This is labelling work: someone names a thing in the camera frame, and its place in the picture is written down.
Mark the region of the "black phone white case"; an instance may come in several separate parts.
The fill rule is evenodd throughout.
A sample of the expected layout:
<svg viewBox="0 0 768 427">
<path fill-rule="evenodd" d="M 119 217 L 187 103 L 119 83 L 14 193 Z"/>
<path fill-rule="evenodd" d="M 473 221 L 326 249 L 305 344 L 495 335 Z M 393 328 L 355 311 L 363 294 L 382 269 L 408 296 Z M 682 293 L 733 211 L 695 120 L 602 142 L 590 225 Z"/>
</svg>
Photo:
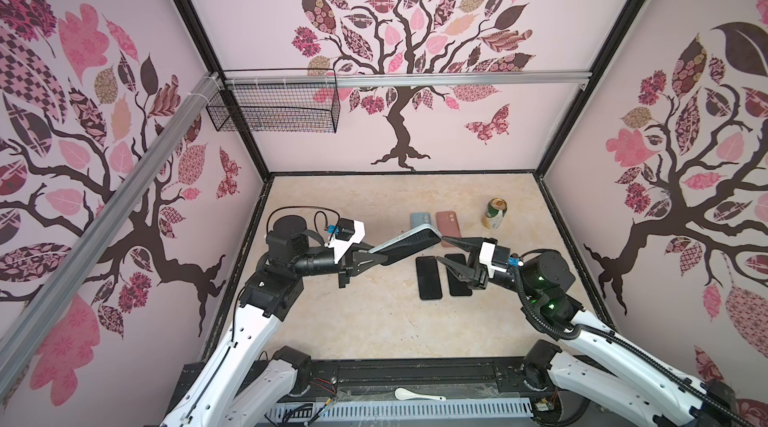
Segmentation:
<svg viewBox="0 0 768 427">
<path fill-rule="evenodd" d="M 440 232 L 430 224 L 421 224 L 371 250 L 370 254 L 383 256 L 381 262 L 384 266 L 397 263 L 424 250 L 427 250 L 442 241 Z"/>
</svg>

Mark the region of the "pink phone case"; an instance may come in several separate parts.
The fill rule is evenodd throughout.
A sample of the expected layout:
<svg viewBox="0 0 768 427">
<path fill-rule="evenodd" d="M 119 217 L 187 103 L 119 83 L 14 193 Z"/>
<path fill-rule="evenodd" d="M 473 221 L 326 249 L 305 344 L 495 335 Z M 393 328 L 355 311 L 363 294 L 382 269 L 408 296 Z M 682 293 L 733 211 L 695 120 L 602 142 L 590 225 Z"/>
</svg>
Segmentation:
<svg viewBox="0 0 768 427">
<path fill-rule="evenodd" d="M 445 240 L 449 238 L 461 238 L 461 229 L 458 216 L 454 211 L 439 211 L 436 213 L 437 229 L 441 234 L 441 246 L 450 248 L 452 244 Z"/>
</svg>

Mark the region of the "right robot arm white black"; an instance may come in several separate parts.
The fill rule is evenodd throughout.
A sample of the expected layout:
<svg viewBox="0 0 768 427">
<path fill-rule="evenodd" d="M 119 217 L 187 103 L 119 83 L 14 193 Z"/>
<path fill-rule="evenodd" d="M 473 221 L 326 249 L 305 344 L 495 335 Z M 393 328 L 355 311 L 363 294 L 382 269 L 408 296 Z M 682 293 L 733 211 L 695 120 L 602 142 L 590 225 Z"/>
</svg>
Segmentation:
<svg viewBox="0 0 768 427">
<path fill-rule="evenodd" d="M 528 323 L 546 335 L 522 368 L 528 385 L 547 383 L 607 408 L 636 426 L 745 426 L 734 391 L 651 355 L 568 295 L 575 277 L 554 249 L 522 255 L 491 238 L 445 237 L 469 255 L 439 261 L 473 289 L 497 285 L 517 294 Z"/>
</svg>

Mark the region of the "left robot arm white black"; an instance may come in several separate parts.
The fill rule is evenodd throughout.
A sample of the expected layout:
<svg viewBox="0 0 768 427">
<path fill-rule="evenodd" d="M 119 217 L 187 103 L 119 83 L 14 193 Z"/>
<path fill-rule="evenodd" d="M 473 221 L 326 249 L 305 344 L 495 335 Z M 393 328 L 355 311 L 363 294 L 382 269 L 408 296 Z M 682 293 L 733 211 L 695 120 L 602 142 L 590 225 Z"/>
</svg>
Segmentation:
<svg viewBox="0 0 768 427">
<path fill-rule="evenodd" d="M 287 317 L 303 280 L 337 274 L 343 284 L 367 269 L 389 262 L 388 254 L 363 243 L 364 226 L 341 218 L 331 237 L 308 228 L 304 218 L 278 219 L 266 235 L 268 250 L 247 281 L 228 331 L 165 426 L 255 426 L 294 389 L 303 390 L 309 357 L 288 348 L 270 360 L 258 378 L 245 381 L 270 337 Z"/>
</svg>

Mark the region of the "black phone clear case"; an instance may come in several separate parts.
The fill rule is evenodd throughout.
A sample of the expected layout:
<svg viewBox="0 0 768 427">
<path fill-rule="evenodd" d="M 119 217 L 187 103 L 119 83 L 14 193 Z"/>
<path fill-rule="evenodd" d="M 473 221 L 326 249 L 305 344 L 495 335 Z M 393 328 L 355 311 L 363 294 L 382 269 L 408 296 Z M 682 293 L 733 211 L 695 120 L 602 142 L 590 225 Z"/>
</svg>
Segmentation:
<svg viewBox="0 0 768 427">
<path fill-rule="evenodd" d="M 443 298 L 438 262 L 435 257 L 418 257 L 415 261 L 419 298 L 436 301 Z"/>
</svg>

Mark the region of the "black smartphone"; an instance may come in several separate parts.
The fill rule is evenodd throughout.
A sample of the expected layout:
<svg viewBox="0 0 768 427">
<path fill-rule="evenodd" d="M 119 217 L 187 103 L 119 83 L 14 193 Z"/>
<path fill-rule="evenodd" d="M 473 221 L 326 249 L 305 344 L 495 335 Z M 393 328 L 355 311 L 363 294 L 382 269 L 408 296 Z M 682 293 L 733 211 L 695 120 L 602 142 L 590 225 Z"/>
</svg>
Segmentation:
<svg viewBox="0 0 768 427">
<path fill-rule="evenodd" d="M 464 254 L 446 254 L 447 260 L 467 266 L 466 257 Z M 446 267 L 446 276 L 449 285 L 449 293 L 452 297 L 470 297 L 472 290 L 467 283 L 463 282 L 450 268 Z"/>
</svg>

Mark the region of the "light blue phone case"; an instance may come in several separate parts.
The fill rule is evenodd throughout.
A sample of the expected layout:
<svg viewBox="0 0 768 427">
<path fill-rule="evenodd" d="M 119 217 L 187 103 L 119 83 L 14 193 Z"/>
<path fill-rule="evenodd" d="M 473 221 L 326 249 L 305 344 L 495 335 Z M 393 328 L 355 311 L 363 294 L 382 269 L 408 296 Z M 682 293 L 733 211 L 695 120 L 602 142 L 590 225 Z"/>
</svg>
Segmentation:
<svg viewBox="0 0 768 427">
<path fill-rule="evenodd" d="M 410 227 L 414 229 L 422 225 L 432 225 L 431 215 L 428 212 L 411 213 Z"/>
</svg>

